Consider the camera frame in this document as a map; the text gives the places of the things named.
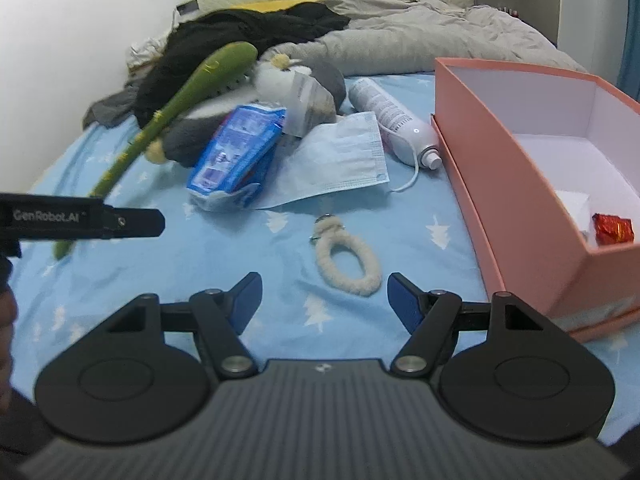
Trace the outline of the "person's left hand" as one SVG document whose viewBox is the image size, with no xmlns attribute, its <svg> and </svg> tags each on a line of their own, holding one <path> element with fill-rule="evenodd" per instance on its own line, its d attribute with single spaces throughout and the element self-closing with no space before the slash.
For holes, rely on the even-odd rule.
<svg viewBox="0 0 640 480">
<path fill-rule="evenodd" d="M 17 306 L 11 289 L 6 288 L 0 295 L 0 410 L 5 413 L 12 396 L 11 374 L 13 358 L 11 354 L 14 322 Z"/>
</svg>

